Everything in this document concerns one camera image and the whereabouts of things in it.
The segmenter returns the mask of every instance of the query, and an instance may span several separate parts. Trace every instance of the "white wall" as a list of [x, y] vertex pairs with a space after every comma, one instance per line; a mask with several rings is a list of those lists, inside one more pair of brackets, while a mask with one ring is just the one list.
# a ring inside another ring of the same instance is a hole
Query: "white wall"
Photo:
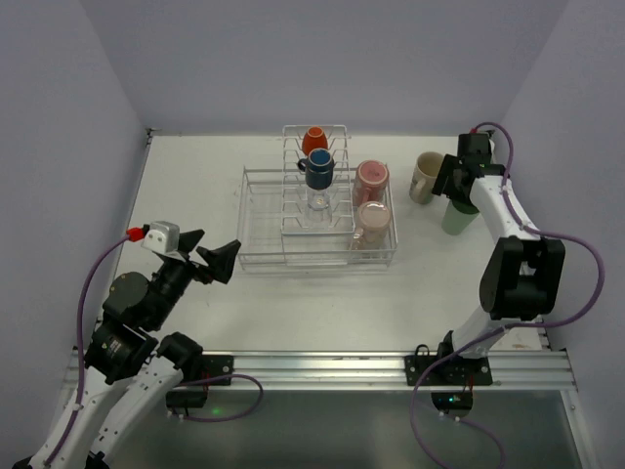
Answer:
[[1, 2], [0, 63], [0, 466], [11, 467], [48, 431], [82, 280], [123, 233], [145, 132], [77, 0]]
[[[592, 240], [606, 282], [596, 308], [551, 336], [567, 347], [604, 467], [623, 467], [625, 406], [625, 2], [571, 0], [508, 111], [513, 179], [534, 222]], [[568, 243], [553, 313], [586, 302], [597, 279], [590, 254]]]
[[82, 0], [145, 125], [456, 134], [503, 117], [566, 0]]

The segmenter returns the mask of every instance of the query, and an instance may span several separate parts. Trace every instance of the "pink cup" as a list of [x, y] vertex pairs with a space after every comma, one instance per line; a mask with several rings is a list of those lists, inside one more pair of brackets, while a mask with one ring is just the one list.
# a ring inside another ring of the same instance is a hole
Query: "pink cup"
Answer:
[[382, 202], [384, 189], [389, 183], [389, 169], [386, 164], [368, 159], [362, 161], [355, 171], [352, 203], [359, 207], [365, 202]]

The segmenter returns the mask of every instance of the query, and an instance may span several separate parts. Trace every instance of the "wire dish rack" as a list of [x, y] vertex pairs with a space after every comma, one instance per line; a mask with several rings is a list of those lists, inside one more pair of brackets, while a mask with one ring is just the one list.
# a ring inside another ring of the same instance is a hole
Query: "wire dish rack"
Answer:
[[334, 160], [332, 185], [328, 188], [331, 219], [324, 225], [307, 216], [306, 176], [297, 162], [306, 158], [302, 141], [310, 125], [285, 125], [282, 129], [282, 221], [283, 235], [347, 235], [354, 232], [352, 181], [345, 125], [321, 125]]
[[[287, 173], [299, 172], [287, 170]], [[338, 171], [354, 177], [353, 169]], [[382, 245], [374, 250], [352, 249], [354, 232], [285, 234], [283, 227], [283, 170], [243, 169], [237, 238], [238, 260], [248, 272], [280, 272], [309, 268], [386, 268], [397, 249], [397, 231], [391, 184], [382, 200], [393, 214]]]

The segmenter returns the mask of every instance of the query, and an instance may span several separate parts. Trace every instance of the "tabletop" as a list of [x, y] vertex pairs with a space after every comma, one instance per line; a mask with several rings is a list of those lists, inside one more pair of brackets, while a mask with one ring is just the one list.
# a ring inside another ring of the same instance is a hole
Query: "tabletop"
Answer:
[[[228, 285], [190, 285], [153, 335], [178, 330], [208, 350], [410, 351], [422, 343], [435, 349], [479, 304], [493, 249], [482, 217], [452, 236], [440, 227], [446, 198], [422, 206], [408, 196], [416, 157], [455, 154], [456, 144], [456, 137], [349, 139], [351, 166], [378, 159], [391, 173], [398, 248], [386, 270], [261, 275], [237, 265]], [[131, 226], [165, 220], [181, 231], [203, 229], [200, 245], [209, 249], [226, 244], [236, 237], [243, 167], [279, 169], [281, 149], [277, 136], [154, 137]], [[149, 277], [159, 266], [152, 253], [126, 244], [117, 274]], [[534, 329], [517, 329], [494, 349], [540, 350], [541, 340]]]

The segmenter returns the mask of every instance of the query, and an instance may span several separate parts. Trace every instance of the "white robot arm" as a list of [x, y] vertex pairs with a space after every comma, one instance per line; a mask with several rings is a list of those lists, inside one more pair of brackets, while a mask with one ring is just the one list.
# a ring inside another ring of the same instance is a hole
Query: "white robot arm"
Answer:
[[[195, 249], [202, 230], [181, 234], [167, 222], [133, 230], [131, 239], [145, 236], [144, 247], [163, 264], [150, 280], [136, 272], [115, 279], [85, 354], [82, 404], [74, 404], [74, 391], [43, 447], [14, 469], [107, 468], [144, 416], [183, 378], [197, 378], [202, 347], [180, 332], [165, 337], [143, 368], [158, 344], [147, 333], [160, 329], [193, 280], [228, 283], [240, 242], [209, 251]], [[190, 261], [193, 249], [206, 265]]]
[[[487, 332], [512, 322], [535, 320], [549, 314], [555, 304], [563, 268], [564, 246], [559, 240], [541, 238], [522, 226], [536, 228], [521, 207], [508, 180], [502, 187], [505, 168], [491, 163], [486, 134], [459, 136], [458, 156], [447, 155], [434, 194], [445, 194], [456, 203], [476, 207], [495, 241], [495, 249], [479, 284], [480, 305], [469, 319], [447, 334], [438, 355], [448, 355]], [[521, 218], [513, 218], [502, 191]], [[502, 334], [465, 350], [464, 359], [487, 356]]]

